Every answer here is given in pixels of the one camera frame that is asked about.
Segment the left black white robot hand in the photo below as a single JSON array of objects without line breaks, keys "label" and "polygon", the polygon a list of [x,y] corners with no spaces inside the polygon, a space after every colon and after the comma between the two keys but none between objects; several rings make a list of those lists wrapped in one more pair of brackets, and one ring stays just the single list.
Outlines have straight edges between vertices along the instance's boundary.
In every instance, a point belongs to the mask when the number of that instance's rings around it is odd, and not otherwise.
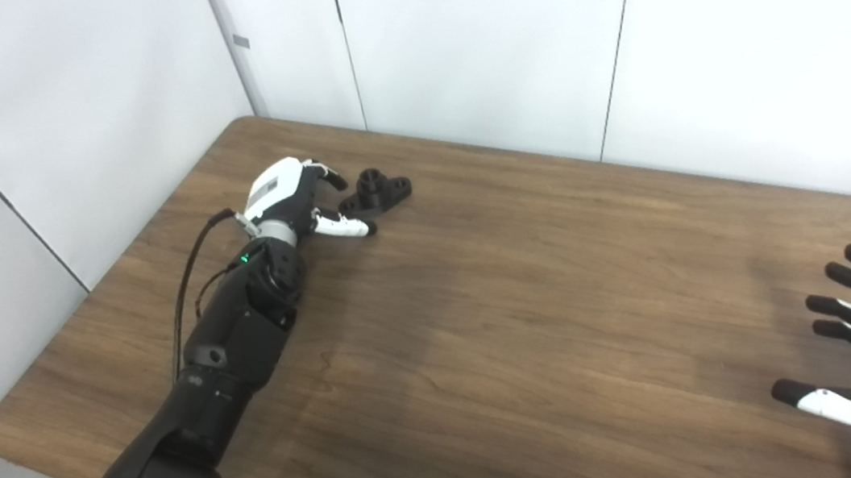
[{"label": "left black white robot hand", "polygon": [[316,194],[323,182],[338,191],[347,189],[347,180],[326,164],[284,157],[251,184],[244,210],[236,218],[251,239],[276,239],[295,248],[312,234],[333,238],[375,235],[374,222],[318,207]]}]

